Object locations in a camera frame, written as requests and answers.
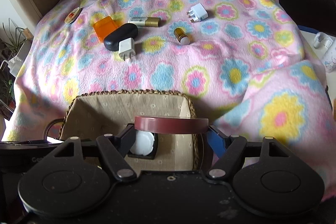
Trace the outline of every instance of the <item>red roll of tape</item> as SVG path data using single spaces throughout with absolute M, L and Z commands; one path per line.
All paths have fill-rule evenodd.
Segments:
M 174 116 L 136 116 L 134 128 L 160 134 L 201 134 L 208 131 L 209 120 Z

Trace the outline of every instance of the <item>fleece blanket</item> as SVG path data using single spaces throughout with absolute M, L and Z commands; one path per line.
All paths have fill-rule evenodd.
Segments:
M 186 12 L 197 3 L 209 17 L 191 23 Z M 79 17 L 65 25 L 78 6 Z M 118 25 L 160 17 L 163 25 L 139 28 L 136 57 L 124 62 L 92 27 L 106 16 Z M 190 45 L 179 45 L 177 27 Z M 178 90 L 227 135 L 283 141 L 321 175 L 328 197 L 336 192 L 336 128 L 325 85 L 324 67 L 278 0 L 61 0 L 37 26 L 3 140 L 42 138 L 83 93 Z

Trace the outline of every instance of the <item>orange box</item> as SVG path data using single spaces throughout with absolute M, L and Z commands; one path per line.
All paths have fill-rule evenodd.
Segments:
M 94 23 L 93 28 L 99 38 L 99 41 L 103 43 L 105 37 L 107 37 L 114 30 L 118 29 L 118 26 L 111 17 L 105 17 Z

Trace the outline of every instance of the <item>power adapter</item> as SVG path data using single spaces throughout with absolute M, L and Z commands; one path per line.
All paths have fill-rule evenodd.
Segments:
M 119 57 L 124 61 L 131 57 L 135 56 L 135 47 L 134 47 L 134 39 L 127 38 L 119 42 Z
M 208 17 L 208 13 L 204 9 L 203 5 L 198 3 L 191 7 L 190 11 L 187 12 L 190 22 L 194 23 L 196 21 L 200 22 Z

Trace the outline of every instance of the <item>screw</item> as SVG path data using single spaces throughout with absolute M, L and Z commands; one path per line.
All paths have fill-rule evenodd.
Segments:
M 124 179 L 124 178 L 129 178 L 134 174 L 134 172 L 131 169 L 120 169 L 117 172 L 118 177 Z
M 167 177 L 167 180 L 169 180 L 169 181 L 174 181 L 174 180 L 176 180 L 176 177 L 174 177 L 174 176 L 168 176 L 168 177 Z
M 226 174 L 225 171 L 221 169 L 212 169 L 209 171 L 209 176 L 211 176 L 214 179 L 223 177 L 225 176 L 225 174 Z

